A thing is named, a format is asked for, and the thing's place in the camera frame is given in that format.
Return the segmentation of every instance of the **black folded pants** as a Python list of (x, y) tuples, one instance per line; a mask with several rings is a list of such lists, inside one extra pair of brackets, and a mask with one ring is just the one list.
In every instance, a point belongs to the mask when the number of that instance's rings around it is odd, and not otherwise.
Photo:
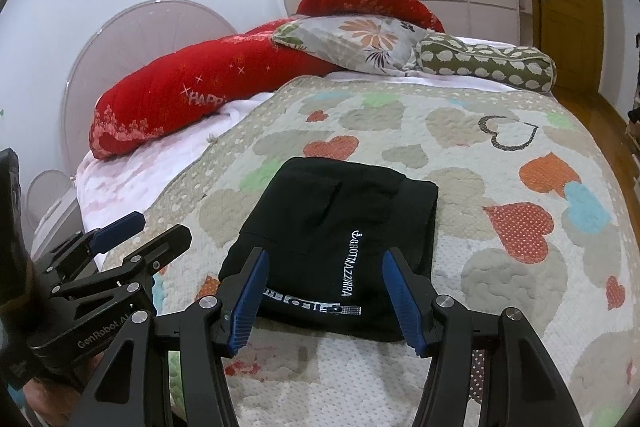
[(394, 170), (329, 158), (292, 158), (276, 173), (229, 250), (220, 280), (254, 247), (269, 252), (258, 315), (377, 341), (402, 333), (382, 279), (398, 247), (431, 276), (438, 188)]

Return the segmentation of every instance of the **white bed sheet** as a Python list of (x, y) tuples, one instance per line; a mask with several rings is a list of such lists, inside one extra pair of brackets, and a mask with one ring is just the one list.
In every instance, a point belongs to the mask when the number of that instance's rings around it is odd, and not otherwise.
[[(493, 92), (514, 90), (492, 80), (459, 75), (423, 73), (421, 76), (398, 77), (337, 71), (326, 78), (335, 82), (366, 79), (390, 84), (422, 84)], [(202, 155), (209, 144), (209, 136), (220, 136), (228, 131), (270, 97), (271, 93), (260, 93), (249, 100), (229, 102), (220, 108), (219, 113), (119, 158), (96, 160), (91, 152), (87, 153), (76, 175), (76, 191), (84, 229), (100, 229), (134, 210), (145, 212), (171, 180)], [(98, 269), (102, 268), (105, 257), (106, 254), (96, 256)]]

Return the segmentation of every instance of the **headboard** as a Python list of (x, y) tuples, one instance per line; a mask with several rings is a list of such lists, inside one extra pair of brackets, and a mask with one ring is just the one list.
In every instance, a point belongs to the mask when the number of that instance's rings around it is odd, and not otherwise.
[(89, 151), (95, 104), (121, 78), (191, 44), (233, 35), (223, 17), (187, 0), (147, 1), (118, 13), (89, 39), (66, 81), (60, 113), (65, 170)]

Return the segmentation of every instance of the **blue gripper pad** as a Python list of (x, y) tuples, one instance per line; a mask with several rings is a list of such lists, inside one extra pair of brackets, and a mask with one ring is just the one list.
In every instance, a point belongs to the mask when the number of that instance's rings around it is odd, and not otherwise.
[(107, 253), (112, 248), (124, 243), (129, 237), (142, 232), (145, 228), (145, 216), (139, 212), (132, 212), (110, 225), (95, 232), (94, 237), (89, 242), (89, 251), (96, 255)]
[(262, 293), (267, 286), (269, 277), (269, 254), (262, 250), (255, 262), (254, 269), (248, 277), (236, 307), (231, 312), (229, 341), (227, 346), (234, 356), (249, 340), (249, 334), (254, 327), (255, 315), (258, 313)]
[(422, 315), (393, 254), (388, 250), (382, 258), (382, 279), (406, 343), (415, 349), (419, 357), (423, 357), (427, 342), (422, 334)]

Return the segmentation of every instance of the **bedspread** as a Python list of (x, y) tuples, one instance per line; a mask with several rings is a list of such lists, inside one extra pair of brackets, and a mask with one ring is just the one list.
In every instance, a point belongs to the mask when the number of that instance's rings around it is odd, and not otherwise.
[[(383, 165), (440, 188), (433, 284), (472, 310), (524, 311), (585, 425), (612, 426), (640, 387), (639, 253), (590, 134), (533, 92), (301, 77), (223, 134), (146, 212), (118, 266), (176, 223), (191, 250), (157, 276), (159, 312), (214, 293), (238, 230), (292, 156)], [(481, 364), (477, 353), (475, 364)], [(387, 344), (258, 319), (225, 372), (240, 425), (410, 425), (429, 360)], [(172, 394), (181, 407), (179, 359)], [(474, 373), (466, 425), (476, 425)]]

